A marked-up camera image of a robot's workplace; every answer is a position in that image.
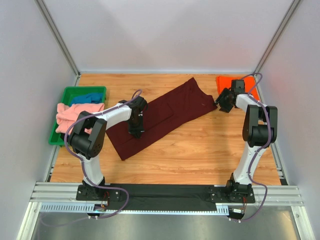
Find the maroon t shirt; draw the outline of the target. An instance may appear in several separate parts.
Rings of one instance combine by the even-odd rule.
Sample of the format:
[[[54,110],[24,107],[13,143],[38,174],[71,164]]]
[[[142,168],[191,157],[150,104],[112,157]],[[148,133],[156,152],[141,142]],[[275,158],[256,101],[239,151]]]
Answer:
[[[129,134],[129,125],[125,121],[107,129],[106,134],[124,161],[181,125],[216,109],[213,96],[205,94],[192,77],[148,103],[148,109],[143,113],[144,132],[140,138]]]

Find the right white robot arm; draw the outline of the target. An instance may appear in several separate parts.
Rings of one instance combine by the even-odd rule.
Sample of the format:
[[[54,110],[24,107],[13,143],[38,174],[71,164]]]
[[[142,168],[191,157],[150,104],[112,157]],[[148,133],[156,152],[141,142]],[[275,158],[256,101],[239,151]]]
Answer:
[[[252,184],[255,170],[266,149],[277,139],[278,109],[268,106],[250,92],[245,91],[245,81],[234,79],[229,88],[224,88],[216,100],[223,112],[239,108],[245,112],[242,139],[245,142],[240,162],[223,187],[212,187],[211,200],[223,202],[253,203]]]

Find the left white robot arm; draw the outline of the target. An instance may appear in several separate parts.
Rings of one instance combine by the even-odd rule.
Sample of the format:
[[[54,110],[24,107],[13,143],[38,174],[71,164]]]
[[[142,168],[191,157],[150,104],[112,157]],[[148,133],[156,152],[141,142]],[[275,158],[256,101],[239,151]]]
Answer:
[[[103,148],[106,130],[121,122],[128,123],[128,133],[135,138],[141,137],[143,111],[147,101],[135,96],[129,101],[122,100],[106,110],[89,113],[82,111],[77,120],[65,134],[67,150],[80,160],[83,172],[82,184],[78,186],[78,201],[118,201],[121,192],[128,192],[121,187],[106,185],[102,174],[99,154]]]

